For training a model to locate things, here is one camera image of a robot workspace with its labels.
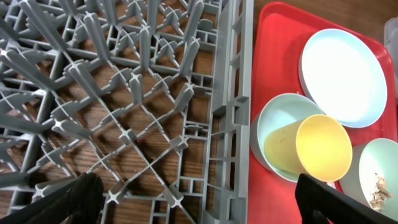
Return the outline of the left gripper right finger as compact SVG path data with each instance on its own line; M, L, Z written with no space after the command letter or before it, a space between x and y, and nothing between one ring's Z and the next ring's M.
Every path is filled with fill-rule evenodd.
M397 224L308 174L299 175L295 199L303 224Z

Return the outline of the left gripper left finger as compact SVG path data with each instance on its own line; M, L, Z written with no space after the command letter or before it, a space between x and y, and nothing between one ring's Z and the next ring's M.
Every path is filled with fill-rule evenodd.
M101 177L84 173L72 183L1 219L1 224L81 223L98 221L103 204Z

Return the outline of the yellow plastic cup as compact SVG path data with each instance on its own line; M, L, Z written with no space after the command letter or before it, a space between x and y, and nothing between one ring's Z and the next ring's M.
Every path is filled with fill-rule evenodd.
M264 141L264 154L272 166L291 174L309 174L323 182L340 180L353 158L345 128L324 114L283 126Z

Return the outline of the green bowl with scraps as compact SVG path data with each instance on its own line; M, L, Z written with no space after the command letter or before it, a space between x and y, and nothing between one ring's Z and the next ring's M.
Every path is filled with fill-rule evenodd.
M381 211L374 210L368 200L375 186L374 174L386 180L386 189L392 194ZM385 138L353 148L349 171L339 180L343 193L393 220L397 220L397 143Z

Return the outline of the food scraps pile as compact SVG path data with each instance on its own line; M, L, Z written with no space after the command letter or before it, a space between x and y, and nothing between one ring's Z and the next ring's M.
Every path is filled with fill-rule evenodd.
M386 180L378 173L374 174L375 186L371 190L371 198L368 200L370 206L376 210L381 211L388 198L392 198L392 194L386 189Z

